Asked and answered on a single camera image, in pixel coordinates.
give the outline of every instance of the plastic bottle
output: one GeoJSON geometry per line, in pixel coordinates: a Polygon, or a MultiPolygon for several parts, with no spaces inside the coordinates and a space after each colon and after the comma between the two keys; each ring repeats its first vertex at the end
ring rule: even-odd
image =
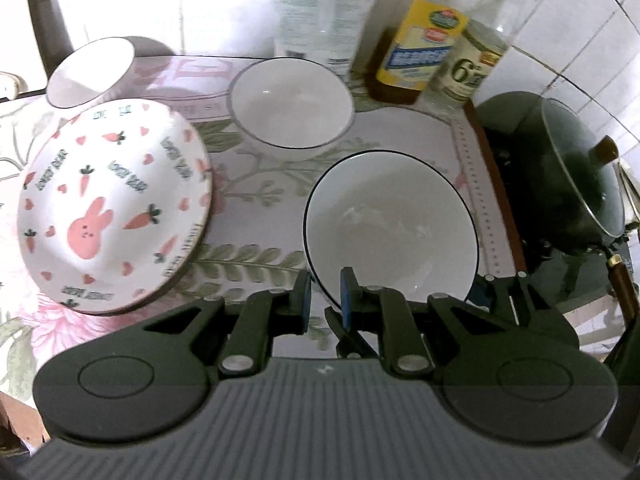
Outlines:
{"type": "Polygon", "coordinates": [[[365,79],[374,99],[413,104],[464,30],[478,0],[402,0],[404,20],[385,30],[365,79]]]}
{"type": "Polygon", "coordinates": [[[510,48],[527,0],[481,0],[424,99],[445,115],[463,107],[510,48]]]}

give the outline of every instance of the plastic bag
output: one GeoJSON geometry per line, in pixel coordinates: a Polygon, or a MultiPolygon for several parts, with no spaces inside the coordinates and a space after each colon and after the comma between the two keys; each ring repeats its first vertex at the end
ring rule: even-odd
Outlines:
{"type": "Polygon", "coordinates": [[[349,79],[367,16],[375,0],[276,0],[277,57],[318,62],[349,79]]]}

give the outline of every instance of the lid knob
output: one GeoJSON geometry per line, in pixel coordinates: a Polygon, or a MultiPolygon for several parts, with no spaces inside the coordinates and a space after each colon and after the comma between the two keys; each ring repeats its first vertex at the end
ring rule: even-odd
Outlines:
{"type": "Polygon", "coordinates": [[[601,168],[614,160],[618,160],[620,152],[616,141],[608,135],[604,136],[598,144],[589,150],[589,158],[596,168],[601,168]]]}

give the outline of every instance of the bowl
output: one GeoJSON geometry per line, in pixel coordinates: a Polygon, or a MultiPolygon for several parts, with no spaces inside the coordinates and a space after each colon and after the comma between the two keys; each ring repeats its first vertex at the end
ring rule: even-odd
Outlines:
{"type": "Polygon", "coordinates": [[[121,97],[134,75],[135,48],[124,38],[92,41],[70,54],[47,83],[46,98],[65,118],[121,97]]]}
{"type": "Polygon", "coordinates": [[[56,131],[26,170],[20,250],[40,290],[84,314],[145,303],[184,265],[210,207],[209,155],[160,103],[101,104],[56,131]]]}
{"type": "Polygon", "coordinates": [[[471,214],[451,183],[404,153],[372,150],[339,161],[306,203],[303,241],[309,267],[340,307],[340,270],[425,302],[442,292],[464,300],[478,272],[471,214]]]}
{"type": "Polygon", "coordinates": [[[305,160],[329,149],[353,123],[353,98],[329,69],[277,57],[240,72],[227,96],[229,113],[249,143],[279,160],[305,160]]]}

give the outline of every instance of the bottle label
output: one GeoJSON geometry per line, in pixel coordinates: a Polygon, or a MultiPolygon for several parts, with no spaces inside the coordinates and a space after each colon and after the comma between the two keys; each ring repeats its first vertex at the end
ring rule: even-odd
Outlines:
{"type": "Polygon", "coordinates": [[[378,69],[378,81],[424,90],[467,22],[450,7],[414,0],[378,69]]]}
{"type": "Polygon", "coordinates": [[[496,46],[486,46],[465,30],[438,75],[436,88],[451,99],[468,101],[505,52],[496,46]]]}

